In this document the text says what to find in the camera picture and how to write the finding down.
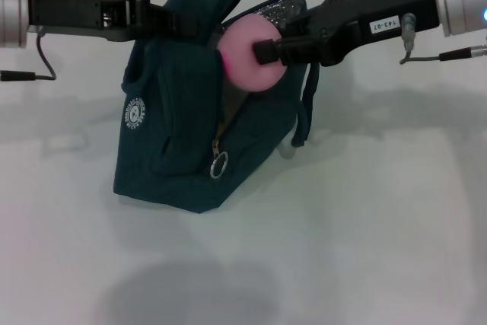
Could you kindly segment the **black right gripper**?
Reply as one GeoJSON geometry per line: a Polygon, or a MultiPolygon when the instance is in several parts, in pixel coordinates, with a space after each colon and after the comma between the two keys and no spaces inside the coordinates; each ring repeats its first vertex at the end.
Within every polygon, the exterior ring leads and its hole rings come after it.
{"type": "Polygon", "coordinates": [[[436,0],[325,0],[285,23],[280,40],[253,44],[260,65],[305,63],[301,43],[287,38],[312,36],[311,62],[322,66],[340,63],[352,50],[402,36],[403,18],[415,18],[415,31],[438,27],[436,0]]]}

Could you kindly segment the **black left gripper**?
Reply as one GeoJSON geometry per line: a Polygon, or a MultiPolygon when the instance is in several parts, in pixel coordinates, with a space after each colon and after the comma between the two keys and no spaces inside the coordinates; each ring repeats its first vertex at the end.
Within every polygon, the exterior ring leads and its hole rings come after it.
{"type": "Polygon", "coordinates": [[[150,0],[28,0],[29,24],[51,34],[127,42],[146,37],[203,38],[214,31],[196,14],[150,0]]]}

